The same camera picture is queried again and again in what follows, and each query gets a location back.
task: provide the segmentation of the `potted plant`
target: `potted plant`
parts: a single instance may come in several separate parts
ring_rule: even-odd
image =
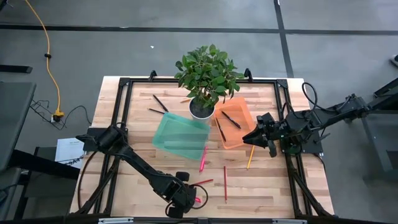
[[[219,96],[234,96],[240,87],[236,80],[244,78],[242,73],[235,72],[233,60],[212,44],[202,46],[182,56],[175,66],[180,70],[174,78],[178,78],[178,87],[190,91],[187,97],[192,98],[189,111],[193,119],[207,122],[215,111]]]

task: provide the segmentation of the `gray floor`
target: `gray floor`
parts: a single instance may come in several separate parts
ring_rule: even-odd
[[[0,22],[38,24],[23,1],[0,12]],[[201,27],[276,29],[272,0],[32,0],[46,24],[71,26]],[[286,29],[398,30],[398,1],[280,0]],[[255,77],[286,77],[279,34],[181,32],[50,31],[51,68],[61,89],[62,110],[85,105],[93,117],[105,75],[173,75],[174,62],[195,47],[214,43],[227,51],[242,71]],[[56,107],[55,87],[45,70],[42,31],[0,30],[0,63],[30,65],[30,75],[0,73],[2,81],[37,83],[36,100]],[[314,84],[320,105],[339,103],[356,93],[371,94],[398,77],[388,58],[398,54],[398,35],[288,35],[294,76]],[[17,148],[55,146],[58,138],[85,133],[84,111],[74,112],[68,128],[57,131],[29,112]],[[344,218],[398,222],[396,183],[365,182],[372,169],[372,149],[358,120],[327,129],[323,142],[326,174],[335,213]],[[70,197],[40,197],[30,202],[28,217],[63,215]]]

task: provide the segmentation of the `yellow pencil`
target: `yellow pencil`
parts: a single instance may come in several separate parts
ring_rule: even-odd
[[[182,100],[180,103],[185,103],[185,102],[188,102],[188,101],[190,101],[191,99],[186,99],[186,100]]]
[[[251,148],[250,159],[249,159],[248,166],[246,167],[246,169],[249,169],[249,167],[250,167],[250,162],[251,162],[251,158],[253,157],[253,153],[254,153],[254,146]]]

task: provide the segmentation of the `wooden table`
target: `wooden table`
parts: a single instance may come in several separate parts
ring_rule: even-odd
[[[111,123],[112,112],[120,77],[104,77],[93,118],[92,127],[106,128]],[[294,110],[309,109],[308,101],[302,93],[301,78],[288,78],[290,98]],[[270,84],[241,84],[235,97],[245,97],[253,122],[257,115],[270,112],[276,119],[277,106],[274,87]],[[293,206],[290,196],[285,157],[278,149],[277,157],[271,158],[269,150],[256,147],[251,167],[246,170],[251,146],[235,149],[223,149],[216,124],[211,123],[211,132],[207,146],[205,170],[199,173],[199,161],[186,159],[157,149],[152,138],[162,119],[162,115],[148,111],[148,108],[162,110],[153,99],[155,94],[170,112],[191,118],[186,99],[188,90],[177,88],[176,83],[135,83],[132,88],[131,105],[127,128],[131,147],[151,166],[165,173],[175,175],[176,171],[190,173],[189,183],[214,179],[203,185],[209,194],[209,201],[199,210],[191,210],[184,217],[219,218],[293,218]],[[81,185],[84,203],[98,185],[104,155],[97,153],[87,167]],[[325,171],[319,158],[303,154],[303,164],[307,185],[324,208],[333,213]],[[223,166],[228,168],[228,203],[224,201]],[[104,207],[108,189],[105,189],[102,206]],[[304,211],[301,190],[298,190],[300,208]],[[198,190],[198,196],[204,200],[204,193]],[[119,167],[113,200],[112,216],[164,217],[163,201],[152,191],[147,179],[143,178],[126,162]],[[77,210],[77,196],[73,198],[71,212]]]

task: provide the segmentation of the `pen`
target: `pen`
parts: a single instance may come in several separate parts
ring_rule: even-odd
[[[160,100],[155,95],[153,95],[153,96],[154,96],[155,100],[163,107],[163,110],[166,112],[169,112],[169,110],[163,105],[163,103],[160,102]]]
[[[225,115],[233,124],[235,124],[236,127],[242,129],[241,126],[237,122],[235,122],[230,116],[228,116],[224,111],[222,111],[222,114]]]
[[[217,121],[218,128],[220,129],[221,136],[223,137],[223,140],[224,140],[224,141],[226,141],[226,139],[225,139],[225,135],[224,135],[224,132],[223,132],[223,130],[222,130],[222,128],[221,128],[221,126],[220,126],[220,124],[219,124],[219,122],[218,122],[218,119],[217,119],[217,118],[216,118],[216,121]]]
[[[152,109],[152,108],[148,108],[148,110],[151,110],[151,111],[155,111],[155,112],[158,112],[158,113],[164,114],[163,112],[161,112],[161,111],[157,111],[157,110],[154,110],[154,109]]]
[[[207,146],[205,146],[205,150],[203,151],[203,156],[201,157],[199,172],[202,172],[205,169],[206,152],[207,152]]]
[[[227,200],[227,196],[226,196],[226,166],[224,166],[224,194],[225,194],[225,203]]]
[[[201,184],[209,183],[211,181],[213,181],[213,179],[208,179],[208,180],[204,180],[204,181],[201,181],[201,182],[197,182],[197,183],[194,183],[194,185],[201,185]]]

